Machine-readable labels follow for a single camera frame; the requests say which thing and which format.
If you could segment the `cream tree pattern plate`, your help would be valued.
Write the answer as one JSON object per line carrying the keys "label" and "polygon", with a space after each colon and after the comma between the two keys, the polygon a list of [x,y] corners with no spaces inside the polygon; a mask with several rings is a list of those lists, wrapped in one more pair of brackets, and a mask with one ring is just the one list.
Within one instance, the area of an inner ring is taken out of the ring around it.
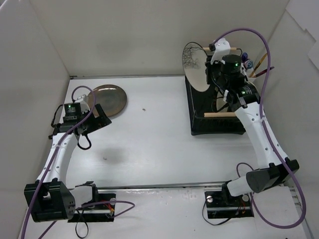
{"label": "cream tree pattern plate", "polygon": [[207,54],[204,48],[196,42],[189,42],[182,52],[182,66],[190,85],[199,92],[208,90],[206,81]]}

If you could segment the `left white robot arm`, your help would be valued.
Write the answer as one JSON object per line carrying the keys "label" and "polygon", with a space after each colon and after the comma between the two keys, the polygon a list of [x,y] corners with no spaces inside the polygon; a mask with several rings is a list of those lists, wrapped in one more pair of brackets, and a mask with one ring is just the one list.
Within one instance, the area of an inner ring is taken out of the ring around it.
{"label": "left white robot arm", "polygon": [[80,206],[93,209],[100,202],[93,182],[68,189],[65,180],[79,138],[108,126],[111,120],[100,104],[91,108],[83,100],[65,104],[64,109],[63,122],[52,125],[53,133],[49,136],[52,146],[45,166],[36,181],[24,189],[27,215],[37,223],[70,220]]}

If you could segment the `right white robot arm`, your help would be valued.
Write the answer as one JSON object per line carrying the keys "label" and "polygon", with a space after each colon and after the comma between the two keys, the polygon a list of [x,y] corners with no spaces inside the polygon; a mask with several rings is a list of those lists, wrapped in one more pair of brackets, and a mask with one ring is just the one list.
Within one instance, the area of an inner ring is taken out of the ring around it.
{"label": "right white robot arm", "polygon": [[221,60],[205,62],[206,81],[214,84],[224,101],[244,126],[257,156],[258,169],[223,185],[220,198],[232,205],[240,195],[260,193],[290,179],[300,166],[281,149],[264,112],[260,111],[261,97],[248,81],[241,66],[241,57],[228,54]]}

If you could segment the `cream and yellow plate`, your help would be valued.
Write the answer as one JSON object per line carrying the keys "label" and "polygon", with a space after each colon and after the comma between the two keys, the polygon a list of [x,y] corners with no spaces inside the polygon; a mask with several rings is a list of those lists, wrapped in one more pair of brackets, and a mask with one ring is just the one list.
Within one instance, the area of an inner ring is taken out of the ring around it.
{"label": "cream and yellow plate", "polygon": [[256,102],[260,104],[261,97],[256,86],[255,86],[255,98],[256,98]]}

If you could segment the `brown speckled plate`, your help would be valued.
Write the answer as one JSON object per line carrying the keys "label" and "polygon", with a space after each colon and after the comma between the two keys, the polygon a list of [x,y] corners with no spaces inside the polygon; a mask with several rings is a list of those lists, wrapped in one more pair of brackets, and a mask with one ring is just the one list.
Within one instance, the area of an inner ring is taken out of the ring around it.
{"label": "brown speckled plate", "polygon": [[101,105],[105,115],[109,118],[119,116],[128,103],[126,92],[117,85],[100,85],[93,90],[93,93],[96,103]]}

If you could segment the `black striped plate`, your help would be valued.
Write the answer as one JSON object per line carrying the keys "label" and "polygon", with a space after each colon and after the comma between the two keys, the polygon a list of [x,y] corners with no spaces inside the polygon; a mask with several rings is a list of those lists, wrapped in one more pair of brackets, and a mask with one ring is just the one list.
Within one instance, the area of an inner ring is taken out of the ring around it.
{"label": "black striped plate", "polygon": [[211,111],[213,113],[227,112],[228,106],[229,105],[226,102],[224,102],[223,96],[220,92],[214,94],[211,103]]}

